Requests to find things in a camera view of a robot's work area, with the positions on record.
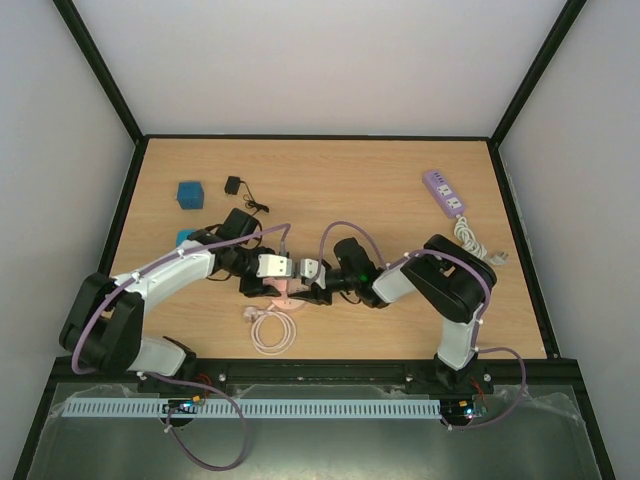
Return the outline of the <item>dark blue cube adapter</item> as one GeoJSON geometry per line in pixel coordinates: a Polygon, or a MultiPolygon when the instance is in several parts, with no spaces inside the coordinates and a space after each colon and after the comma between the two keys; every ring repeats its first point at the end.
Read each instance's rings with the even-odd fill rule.
{"type": "Polygon", "coordinates": [[[182,181],[176,199],[182,210],[200,210],[204,206],[204,188],[199,181],[182,181]]]}

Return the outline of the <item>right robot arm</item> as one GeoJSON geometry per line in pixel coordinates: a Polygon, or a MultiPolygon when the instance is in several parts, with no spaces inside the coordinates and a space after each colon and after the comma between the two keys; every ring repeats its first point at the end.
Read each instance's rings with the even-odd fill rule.
{"type": "Polygon", "coordinates": [[[443,319],[434,356],[436,381],[449,392],[471,381],[480,320],[497,283],[486,262],[439,234],[387,268],[376,266],[353,237],[336,243],[334,255],[336,268],[324,260],[302,260],[303,289],[291,297],[330,306],[334,295],[353,293],[363,305],[383,309],[418,293],[443,319]]]}

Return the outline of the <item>pink round socket base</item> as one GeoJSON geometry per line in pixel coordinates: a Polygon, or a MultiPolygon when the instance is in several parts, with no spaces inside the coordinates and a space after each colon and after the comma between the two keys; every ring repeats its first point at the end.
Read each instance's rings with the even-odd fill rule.
{"type": "Polygon", "coordinates": [[[307,303],[304,300],[292,298],[273,298],[271,306],[283,312],[296,312],[303,309],[307,303]]]}

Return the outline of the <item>light blue cube adapter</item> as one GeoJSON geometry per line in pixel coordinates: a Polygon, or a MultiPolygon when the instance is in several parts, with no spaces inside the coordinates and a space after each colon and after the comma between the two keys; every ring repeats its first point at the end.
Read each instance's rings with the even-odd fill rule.
{"type": "Polygon", "coordinates": [[[195,229],[183,229],[176,235],[175,246],[180,246],[188,237],[195,232],[195,229]]]}

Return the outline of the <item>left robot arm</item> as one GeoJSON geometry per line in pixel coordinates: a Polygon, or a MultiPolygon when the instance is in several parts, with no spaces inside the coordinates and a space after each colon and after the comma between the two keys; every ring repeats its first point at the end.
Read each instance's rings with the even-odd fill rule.
{"type": "Polygon", "coordinates": [[[233,209],[223,223],[191,232],[171,252],[143,267],[116,276],[88,276],[59,337],[71,355],[73,372],[176,375],[189,349],[168,337],[144,336],[145,317],[181,289],[220,271],[239,278],[240,290],[248,296],[277,295],[265,279],[286,278],[293,267],[284,250],[249,247],[265,234],[256,218],[233,209]]]}

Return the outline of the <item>pink cube socket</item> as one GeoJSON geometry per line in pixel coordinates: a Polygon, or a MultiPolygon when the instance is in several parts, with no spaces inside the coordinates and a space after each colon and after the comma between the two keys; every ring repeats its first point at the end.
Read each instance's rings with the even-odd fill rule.
{"type": "Polygon", "coordinates": [[[309,290],[309,287],[301,279],[298,278],[267,277],[263,279],[263,284],[266,286],[274,287],[280,295],[287,296],[309,290]]]}

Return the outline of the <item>black charger plug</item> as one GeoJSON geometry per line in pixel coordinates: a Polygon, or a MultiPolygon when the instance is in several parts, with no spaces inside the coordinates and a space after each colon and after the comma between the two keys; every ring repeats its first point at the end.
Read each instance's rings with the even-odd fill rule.
{"type": "Polygon", "coordinates": [[[228,176],[224,185],[224,192],[226,195],[237,195],[240,189],[242,180],[238,176],[228,176]]]}

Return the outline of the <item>purple power strip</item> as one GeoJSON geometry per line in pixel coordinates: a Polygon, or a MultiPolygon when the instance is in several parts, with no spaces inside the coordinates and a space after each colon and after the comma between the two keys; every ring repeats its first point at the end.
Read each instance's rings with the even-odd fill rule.
{"type": "Polygon", "coordinates": [[[439,170],[426,171],[422,183],[447,218],[456,219],[464,214],[465,204],[439,170]]]}

